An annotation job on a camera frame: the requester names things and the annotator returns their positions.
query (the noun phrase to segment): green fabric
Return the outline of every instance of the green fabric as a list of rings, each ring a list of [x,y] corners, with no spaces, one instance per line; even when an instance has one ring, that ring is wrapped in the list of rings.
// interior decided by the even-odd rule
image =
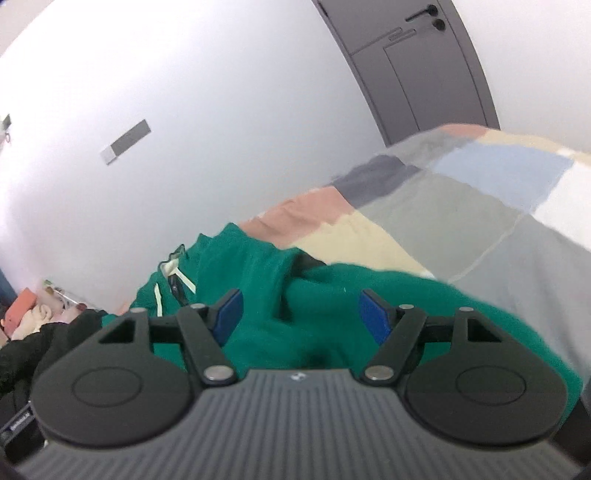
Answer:
[[[240,375],[250,368],[350,368],[359,373],[378,347],[358,313],[361,290],[371,288],[393,305],[411,303],[434,316],[453,315],[460,306],[474,307],[551,365],[568,387],[565,416],[574,407],[581,379],[513,315],[449,285],[396,271],[334,264],[296,272],[293,264],[299,254],[297,248],[279,250],[229,224],[216,237],[200,235],[179,259],[179,269],[197,285],[195,294],[185,288],[191,303],[212,304],[230,288],[242,290],[244,314],[223,349]],[[180,306],[159,270],[138,291],[132,307],[156,315],[155,283],[164,315],[174,314]],[[427,348],[423,361],[446,348]],[[182,362],[178,349],[173,354],[155,347],[155,353],[177,365]]]

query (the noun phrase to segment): wall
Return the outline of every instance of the wall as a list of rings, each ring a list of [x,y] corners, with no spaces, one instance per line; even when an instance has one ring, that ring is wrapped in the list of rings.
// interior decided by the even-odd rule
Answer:
[[[199,232],[383,148],[310,1],[55,0],[0,57],[0,268],[107,309]],[[99,151],[146,118],[110,166]]]
[[[0,55],[51,3],[51,0],[5,0],[0,2]]]
[[[453,0],[502,129],[591,151],[589,0]]]

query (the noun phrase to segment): black fabric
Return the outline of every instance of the black fabric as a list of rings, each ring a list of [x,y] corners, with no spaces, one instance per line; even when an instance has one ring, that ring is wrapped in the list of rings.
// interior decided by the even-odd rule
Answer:
[[[40,374],[101,328],[105,314],[85,310],[69,325],[48,323],[0,349],[0,425],[26,405]]]

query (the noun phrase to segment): door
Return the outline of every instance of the door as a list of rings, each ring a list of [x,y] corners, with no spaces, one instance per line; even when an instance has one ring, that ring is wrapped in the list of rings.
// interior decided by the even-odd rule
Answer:
[[[437,0],[320,1],[386,143],[445,123],[487,124],[468,56]]]

